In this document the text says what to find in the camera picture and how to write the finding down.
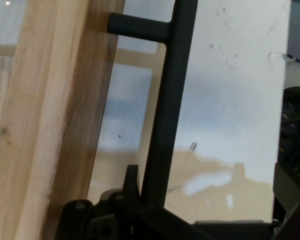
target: white wall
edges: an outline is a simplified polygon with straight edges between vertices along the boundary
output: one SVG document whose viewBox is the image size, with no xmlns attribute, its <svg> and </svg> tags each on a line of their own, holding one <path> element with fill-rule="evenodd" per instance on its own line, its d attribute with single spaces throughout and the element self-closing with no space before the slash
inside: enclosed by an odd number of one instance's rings
<svg viewBox="0 0 300 240">
<path fill-rule="evenodd" d="M 124 13 L 169 21 L 173 4 L 126 0 Z M 289 15 L 289 0 L 199 0 L 165 205 L 189 222 L 271 219 Z M 157 43 L 127 37 L 118 48 L 95 202 L 121 187 L 127 164 L 143 173 L 164 55 Z"/>
</svg>

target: wooden plank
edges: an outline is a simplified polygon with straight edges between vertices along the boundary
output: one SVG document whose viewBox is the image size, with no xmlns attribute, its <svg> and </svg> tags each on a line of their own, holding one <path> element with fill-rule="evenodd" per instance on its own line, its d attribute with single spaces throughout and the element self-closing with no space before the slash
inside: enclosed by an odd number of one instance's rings
<svg viewBox="0 0 300 240">
<path fill-rule="evenodd" d="M 28 1 L 0 118 L 0 240 L 53 239 L 62 205 L 87 195 L 123 6 Z"/>
</svg>

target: black metal frame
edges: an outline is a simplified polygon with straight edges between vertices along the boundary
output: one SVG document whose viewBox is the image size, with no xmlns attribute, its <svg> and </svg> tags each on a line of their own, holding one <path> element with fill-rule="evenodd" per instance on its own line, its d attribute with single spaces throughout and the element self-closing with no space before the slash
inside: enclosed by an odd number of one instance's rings
<svg viewBox="0 0 300 240">
<path fill-rule="evenodd" d="M 279 222 L 185 222 L 164 209 L 198 0 L 176 0 L 171 22 L 112 13 L 113 34 L 167 46 L 141 195 L 138 166 L 127 168 L 122 190 L 106 192 L 93 206 L 63 207 L 55 240 L 299 240 L 300 176 L 284 162 L 275 168 L 273 192 L 288 218 Z"/>
<path fill-rule="evenodd" d="M 166 45 L 141 199 L 164 206 L 198 0 L 176 0 L 171 22 L 112 13 L 108 32 Z"/>
</svg>

